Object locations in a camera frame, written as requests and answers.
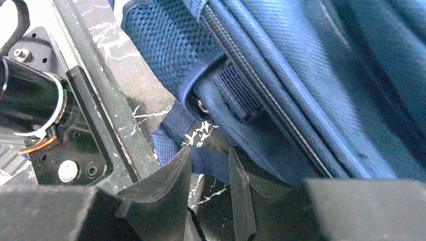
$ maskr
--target black cylinder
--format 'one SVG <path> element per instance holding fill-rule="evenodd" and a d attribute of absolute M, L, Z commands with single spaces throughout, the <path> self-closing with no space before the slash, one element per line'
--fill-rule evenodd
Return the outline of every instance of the black cylinder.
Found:
<path fill-rule="evenodd" d="M 8 57 L 0 59 L 0 127 L 15 132 L 37 130 L 52 116 L 58 87 L 44 73 Z"/>

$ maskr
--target bag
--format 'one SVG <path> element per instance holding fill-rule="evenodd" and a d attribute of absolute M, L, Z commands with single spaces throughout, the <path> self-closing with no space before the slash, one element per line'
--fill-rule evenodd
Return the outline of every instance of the bag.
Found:
<path fill-rule="evenodd" d="M 424 2 L 110 4 L 188 119 L 212 118 L 278 179 L 426 181 Z M 180 149 L 178 123 L 152 134 L 162 165 Z M 229 180 L 226 159 L 200 156 L 193 171 Z"/>

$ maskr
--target zipper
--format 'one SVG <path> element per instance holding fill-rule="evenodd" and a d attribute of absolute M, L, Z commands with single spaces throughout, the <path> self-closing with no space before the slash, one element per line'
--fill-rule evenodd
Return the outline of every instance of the zipper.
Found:
<path fill-rule="evenodd" d="M 309 143 L 302 135 L 300 130 L 297 128 L 297 126 L 294 124 L 294 122 L 291 120 L 289 115 L 284 111 L 284 109 L 278 104 L 276 99 L 271 95 L 270 91 L 263 84 L 260 77 L 257 75 L 253 67 L 247 61 L 243 53 L 240 51 L 238 46 L 235 44 L 231 36 L 228 34 L 228 32 L 223 27 L 223 25 L 218 20 L 217 16 L 208 4 L 205 5 L 205 10 L 202 12 L 202 15 L 210 26 L 211 30 L 215 33 L 219 41 L 227 50 L 227 53 L 231 55 L 232 59 L 241 69 L 244 76 L 249 80 L 255 81 L 260 86 L 261 90 L 257 90 L 258 94 L 262 98 L 266 98 L 268 100 L 265 101 L 266 103 L 272 103 L 273 108 L 271 108 L 271 110 L 277 113 L 277 115 L 281 115 L 285 118 L 286 123 L 284 123 L 284 126 L 287 126 L 287 129 L 290 129 L 290 133 L 292 133 L 293 136 L 302 145 L 302 149 L 306 152 L 306 154 L 310 156 L 311 159 L 315 160 L 315 164 L 326 177 L 333 179 L 333 175 L 330 173 L 325 164 L 316 154 L 314 149 L 309 145 Z"/>

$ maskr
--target bolt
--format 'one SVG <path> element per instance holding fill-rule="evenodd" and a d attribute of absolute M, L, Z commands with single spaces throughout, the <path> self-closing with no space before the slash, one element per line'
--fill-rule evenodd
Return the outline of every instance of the bolt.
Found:
<path fill-rule="evenodd" d="M 14 51 L 14 56 L 19 62 L 25 63 L 30 58 L 31 52 L 28 49 L 17 49 Z"/>
<path fill-rule="evenodd" d="M 62 182 L 70 182 L 74 180 L 77 175 L 78 166 L 75 161 L 66 160 L 59 166 L 58 176 Z"/>

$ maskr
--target screw hole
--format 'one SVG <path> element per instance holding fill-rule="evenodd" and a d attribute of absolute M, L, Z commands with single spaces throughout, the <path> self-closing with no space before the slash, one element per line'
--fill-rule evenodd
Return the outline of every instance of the screw hole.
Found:
<path fill-rule="evenodd" d="M 88 173 L 90 176 L 94 176 L 97 172 L 97 168 L 96 167 L 89 167 Z"/>

